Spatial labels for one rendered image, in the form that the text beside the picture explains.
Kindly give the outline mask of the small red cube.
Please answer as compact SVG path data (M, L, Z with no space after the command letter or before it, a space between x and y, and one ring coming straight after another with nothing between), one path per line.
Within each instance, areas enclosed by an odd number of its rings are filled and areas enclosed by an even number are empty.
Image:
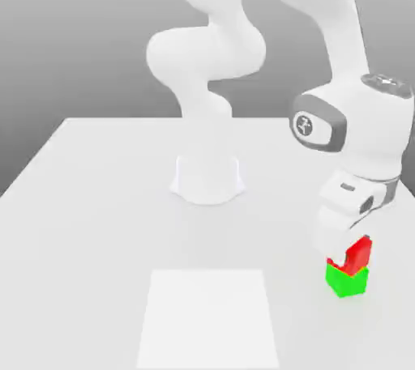
M365 235L347 249L342 266L336 264L331 258L327 259L327 264L348 276L354 276L368 266L371 248L372 240L368 235Z

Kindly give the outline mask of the small green cube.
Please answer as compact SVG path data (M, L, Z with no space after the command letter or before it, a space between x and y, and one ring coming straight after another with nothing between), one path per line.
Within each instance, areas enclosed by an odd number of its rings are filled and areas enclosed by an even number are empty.
M345 298L366 292L369 272L369 268L365 266L355 275L350 276L333 265L327 264L325 279L339 298Z

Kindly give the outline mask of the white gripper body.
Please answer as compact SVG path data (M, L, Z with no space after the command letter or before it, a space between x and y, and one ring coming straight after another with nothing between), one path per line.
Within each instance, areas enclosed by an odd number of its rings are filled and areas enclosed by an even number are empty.
M343 262L348 248L367 234L362 222L372 212L350 215L321 204L315 218L315 248L334 262Z

